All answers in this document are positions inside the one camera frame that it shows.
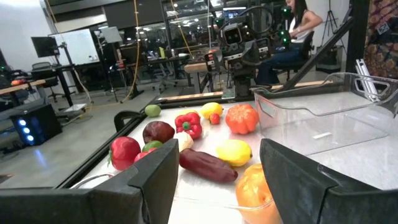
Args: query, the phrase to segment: red bell pepper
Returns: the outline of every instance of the red bell pepper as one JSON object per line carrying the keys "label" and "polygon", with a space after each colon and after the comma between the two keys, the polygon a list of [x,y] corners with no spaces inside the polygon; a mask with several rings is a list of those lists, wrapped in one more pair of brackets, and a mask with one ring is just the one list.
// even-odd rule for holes
{"label": "red bell pepper", "polygon": [[175,127],[177,128],[177,133],[185,131],[192,139],[197,139],[201,136],[200,116],[197,113],[191,112],[178,116],[175,119]]}

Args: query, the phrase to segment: jeans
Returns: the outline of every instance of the jeans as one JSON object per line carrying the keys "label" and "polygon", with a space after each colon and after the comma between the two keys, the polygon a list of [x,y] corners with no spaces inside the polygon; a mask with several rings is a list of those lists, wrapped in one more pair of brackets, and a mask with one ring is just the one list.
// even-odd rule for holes
{"label": "jeans", "polygon": [[272,67],[278,63],[296,62],[298,60],[302,60],[298,47],[292,48],[288,52],[274,54],[272,58],[258,66],[259,72],[255,79],[257,85],[279,83],[277,73]]}

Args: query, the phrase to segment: woman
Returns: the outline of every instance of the woman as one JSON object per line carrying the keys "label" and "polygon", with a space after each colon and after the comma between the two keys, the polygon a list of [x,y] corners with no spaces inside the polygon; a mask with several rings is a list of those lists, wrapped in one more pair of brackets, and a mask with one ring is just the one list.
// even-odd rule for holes
{"label": "woman", "polygon": [[279,83],[277,74],[272,69],[272,66],[277,63],[289,63],[301,60],[300,46],[312,30],[323,22],[321,17],[307,9],[305,0],[286,0],[286,4],[292,8],[294,14],[289,28],[292,38],[290,51],[274,54],[271,59],[259,66],[259,73],[256,77],[258,85]]}

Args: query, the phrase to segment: orange bell pepper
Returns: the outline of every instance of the orange bell pepper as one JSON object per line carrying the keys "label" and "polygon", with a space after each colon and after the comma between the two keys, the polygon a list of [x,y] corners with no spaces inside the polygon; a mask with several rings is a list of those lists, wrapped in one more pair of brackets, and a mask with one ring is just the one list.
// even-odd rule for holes
{"label": "orange bell pepper", "polygon": [[236,105],[228,110],[226,124],[234,134],[247,134],[256,129],[259,115],[251,105]]}
{"label": "orange bell pepper", "polygon": [[251,165],[236,184],[236,200],[239,206],[254,209],[239,209],[250,224],[281,224],[278,209],[272,200],[261,164]]}

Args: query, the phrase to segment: white top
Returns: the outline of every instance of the white top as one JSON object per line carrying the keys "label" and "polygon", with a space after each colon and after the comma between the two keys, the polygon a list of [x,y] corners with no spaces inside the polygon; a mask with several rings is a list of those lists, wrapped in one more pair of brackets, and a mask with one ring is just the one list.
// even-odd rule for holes
{"label": "white top", "polygon": [[[290,28],[289,28],[289,33],[293,32],[294,26],[296,25],[296,18],[293,18],[292,22],[290,23]],[[313,29],[306,30],[305,32],[301,32],[297,34],[296,38],[297,39],[292,39],[292,43],[298,43],[301,44],[304,42],[305,38],[310,35]]]}

